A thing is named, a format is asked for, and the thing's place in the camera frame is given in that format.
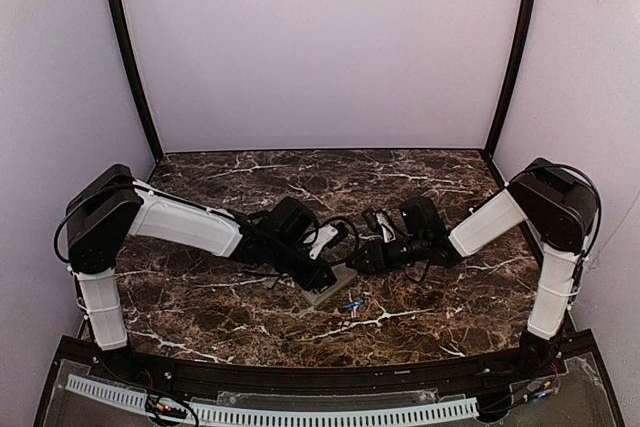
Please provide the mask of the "white remote control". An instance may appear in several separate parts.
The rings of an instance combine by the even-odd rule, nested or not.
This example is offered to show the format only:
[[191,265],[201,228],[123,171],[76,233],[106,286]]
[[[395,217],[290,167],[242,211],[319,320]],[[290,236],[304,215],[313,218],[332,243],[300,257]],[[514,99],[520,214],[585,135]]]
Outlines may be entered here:
[[302,297],[310,306],[320,307],[333,295],[348,286],[358,275],[356,270],[348,268],[345,264],[333,266],[332,272],[336,277],[336,282],[333,285],[321,290],[300,291]]

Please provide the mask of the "blue AAA battery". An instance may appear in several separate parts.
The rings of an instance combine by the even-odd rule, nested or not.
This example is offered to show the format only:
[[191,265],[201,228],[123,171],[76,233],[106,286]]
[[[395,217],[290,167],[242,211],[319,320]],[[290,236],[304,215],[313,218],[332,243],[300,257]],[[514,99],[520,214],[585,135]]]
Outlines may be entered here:
[[362,305],[363,303],[364,303],[364,301],[362,299],[358,299],[358,300],[355,300],[355,301],[352,301],[352,302],[349,302],[349,303],[345,304],[343,306],[343,308],[344,309],[352,309],[352,308],[355,308],[357,306]]

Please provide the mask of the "grey battery cover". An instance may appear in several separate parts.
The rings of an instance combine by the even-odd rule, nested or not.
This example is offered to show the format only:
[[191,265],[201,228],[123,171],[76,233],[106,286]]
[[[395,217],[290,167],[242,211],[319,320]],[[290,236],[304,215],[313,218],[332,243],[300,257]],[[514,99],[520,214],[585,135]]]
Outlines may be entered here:
[[263,285],[268,289],[272,289],[277,284],[278,279],[279,276],[277,274],[272,275],[264,280]]

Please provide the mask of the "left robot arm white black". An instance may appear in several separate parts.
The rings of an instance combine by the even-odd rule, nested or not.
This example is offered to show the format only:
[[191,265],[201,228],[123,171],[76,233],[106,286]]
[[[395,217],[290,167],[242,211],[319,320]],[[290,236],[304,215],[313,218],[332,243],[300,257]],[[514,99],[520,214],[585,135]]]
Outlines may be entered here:
[[269,210],[245,214],[206,207],[153,188],[114,164],[66,207],[54,252],[74,276],[94,339],[102,351],[127,346],[115,279],[127,237],[193,247],[245,265],[266,264],[306,292],[324,292],[337,276],[320,252],[333,234],[300,201],[286,197]]

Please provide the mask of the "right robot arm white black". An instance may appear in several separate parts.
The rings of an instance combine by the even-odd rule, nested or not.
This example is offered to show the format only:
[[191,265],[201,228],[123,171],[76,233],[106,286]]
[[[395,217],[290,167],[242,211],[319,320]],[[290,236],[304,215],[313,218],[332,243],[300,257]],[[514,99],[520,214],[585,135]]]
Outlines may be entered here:
[[404,201],[399,213],[405,231],[395,238],[379,213],[365,213],[379,236],[350,256],[349,268],[381,275],[414,263],[454,267],[516,237],[525,247],[536,243],[538,284],[522,337],[548,343],[560,333],[577,293],[601,228],[602,199],[579,169],[537,158],[452,228],[428,197]]

